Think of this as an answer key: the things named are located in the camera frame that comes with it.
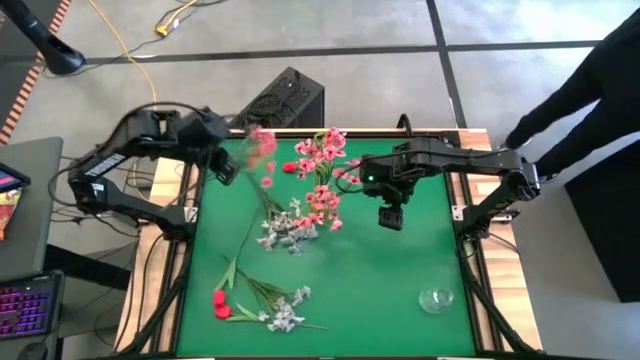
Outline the large black box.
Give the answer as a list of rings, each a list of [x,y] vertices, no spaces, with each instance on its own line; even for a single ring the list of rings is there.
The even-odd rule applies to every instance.
[[[640,140],[565,189],[619,301],[640,302]]]

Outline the backlit black keyboard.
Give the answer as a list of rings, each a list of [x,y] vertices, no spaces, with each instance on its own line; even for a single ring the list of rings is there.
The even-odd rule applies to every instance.
[[[0,283],[0,341],[49,334],[64,276],[51,272]]]

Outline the pink artificial flower spray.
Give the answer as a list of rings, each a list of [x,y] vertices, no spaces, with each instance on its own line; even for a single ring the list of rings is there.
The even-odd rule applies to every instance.
[[[312,183],[305,195],[306,209],[296,207],[294,224],[298,229],[310,230],[318,225],[339,231],[343,227],[339,211],[342,198],[361,185],[355,174],[360,160],[346,159],[346,145],[346,133],[337,128],[318,132],[295,145],[299,155],[297,176],[310,178]]]
[[[277,149],[277,141],[274,133],[261,127],[251,127],[247,137],[245,148],[246,166],[249,170],[264,168],[265,175],[259,181],[262,189],[273,186],[276,161],[273,156]]]

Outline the black aluminium table frame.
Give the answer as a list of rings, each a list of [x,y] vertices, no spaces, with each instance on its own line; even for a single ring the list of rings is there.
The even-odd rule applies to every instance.
[[[189,187],[198,180],[198,171],[190,166],[160,159],[156,167],[150,190],[150,201],[165,205],[186,191],[190,196],[197,192]],[[498,186],[498,179],[480,175],[453,174],[446,178],[449,201],[456,205],[470,205],[483,200]],[[515,237],[508,224],[494,224],[496,234],[486,245],[479,245],[476,254],[468,259],[469,269],[479,278],[487,296],[497,302],[504,317],[531,346],[539,349],[541,341],[533,315],[521,261],[515,253]],[[142,229],[141,240],[136,250],[137,260],[132,274],[135,281],[129,285],[125,308],[118,329],[118,341],[114,346],[123,350],[133,342],[137,327],[150,321],[153,312],[160,307],[161,300],[175,282],[179,267],[188,253],[185,244],[156,242],[160,231],[153,227]],[[493,354],[507,350],[506,339],[498,333],[493,320],[481,301],[470,291],[465,292],[469,305],[474,349],[482,354]],[[177,348],[182,307],[186,292],[176,294],[158,321],[150,339],[142,348],[152,354],[173,353]]]

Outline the white artificial flower spray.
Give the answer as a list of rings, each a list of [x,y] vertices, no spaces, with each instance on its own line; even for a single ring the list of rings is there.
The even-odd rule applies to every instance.
[[[271,332],[291,332],[296,327],[312,328],[312,325],[305,323],[306,318],[298,315],[295,310],[311,297],[312,289],[309,286],[288,291],[248,275],[238,267],[236,258],[230,260],[224,256],[224,259],[228,261],[228,268],[216,289],[231,290],[239,275],[260,305],[260,309],[254,312],[236,303],[230,307],[229,315],[223,317],[224,321],[260,323]]]
[[[264,211],[265,219],[261,227],[266,235],[258,238],[256,242],[267,252],[272,251],[277,244],[288,249],[293,243],[301,245],[302,241],[318,237],[319,233],[314,224],[302,227],[296,223],[302,219],[302,204],[298,199],[292,198],[287,206],[282,206],[266,189],[259,186],[254,175],[246,174],[246,178],[256,192]]]

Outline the clear round glass vase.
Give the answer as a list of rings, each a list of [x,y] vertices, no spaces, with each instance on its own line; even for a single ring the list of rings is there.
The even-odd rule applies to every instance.
[[[448,309],[454,300],[449,289],[431,288],[420,292],[418,302],[421,308],[431,314],[438,314]]]

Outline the black stand foot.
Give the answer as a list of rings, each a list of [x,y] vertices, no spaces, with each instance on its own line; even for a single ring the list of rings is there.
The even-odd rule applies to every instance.
[[[54,75],[69,75],[85,65],[84,55],[51,33],[22,0],[0,0],[0,10],[38,49]]]

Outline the black computer tower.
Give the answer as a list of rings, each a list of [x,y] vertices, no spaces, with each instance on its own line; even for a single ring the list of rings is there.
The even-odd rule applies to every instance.
[[[324,128],[325,87],[287,67],[229,122],[231,128]]]

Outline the green table mat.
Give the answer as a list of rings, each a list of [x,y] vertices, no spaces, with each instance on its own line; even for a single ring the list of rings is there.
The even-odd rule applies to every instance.
[[[262,206],[244,177],[224,186],[209,181],[194,242],[177,352],[196,356],[430,356],[474,353],[472,328],[454,243],[450,205],[442,177],[421,180],[404,207],[404,225],[393,231],[378,224],[380,201],[362,194],[342,199],[343,227],[321,229],[300,256],[283,248],[267,252]],[[304,285],[311,297],[297,308],[308,324],[271,332],[263,324],[216,318],[212,295],[234,257],[255,210],[254,223],[238,267],[284,288]],[[449,289],[451,306],[425,312],[421,291]]]

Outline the person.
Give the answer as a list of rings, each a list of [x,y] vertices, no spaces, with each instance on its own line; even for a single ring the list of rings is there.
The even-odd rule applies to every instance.
[[[594,108],[537,161],[538,176],[563,170],[624,136],[640,132],[640,8],[602,39],[569,78],[524,115],[503,146],[516,150],[558,120]]]

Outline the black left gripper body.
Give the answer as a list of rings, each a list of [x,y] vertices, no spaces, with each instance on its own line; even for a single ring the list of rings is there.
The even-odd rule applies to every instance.
[[[236,178],[240,167],[224,148],[215,147],[210,151],[209,170],[221,184],[229,186]]]

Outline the black mat orange stripes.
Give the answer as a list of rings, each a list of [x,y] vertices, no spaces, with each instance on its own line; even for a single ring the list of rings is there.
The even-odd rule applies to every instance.
[[[53,35],[62,27],[72,2],[23,1]],[[0,145],[9,143],[43,65],[41,53],[0,11]]]

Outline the colourful snack bag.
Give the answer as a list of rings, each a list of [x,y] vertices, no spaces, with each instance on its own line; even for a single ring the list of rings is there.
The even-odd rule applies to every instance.
[[[21,189],[13,189],[0,194],[0,241],[5,240],[6,229],[22,195]]]

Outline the grey desk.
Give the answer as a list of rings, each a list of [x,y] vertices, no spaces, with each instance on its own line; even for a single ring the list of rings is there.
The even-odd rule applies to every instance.
[[[0,241],[0,282],[42,271],[53,210],[48,182],[59,170],[62,147],[61,138],[50,137],[0,148],[0,162],[31,179]]]

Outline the dark tablet device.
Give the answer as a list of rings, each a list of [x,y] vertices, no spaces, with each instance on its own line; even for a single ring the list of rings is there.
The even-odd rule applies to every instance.
[[[27,175],[0,162],[0,193],[20,189],[30,184],[31,179]]]

